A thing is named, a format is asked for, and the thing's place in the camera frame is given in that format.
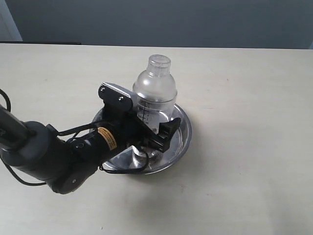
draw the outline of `yellow label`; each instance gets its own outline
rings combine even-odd
[[[104,127],[99,127],[98,133],[102,135],[102,137],[106,140],[110,150],[115,149],[117,147],[116,140],[108,129]]]

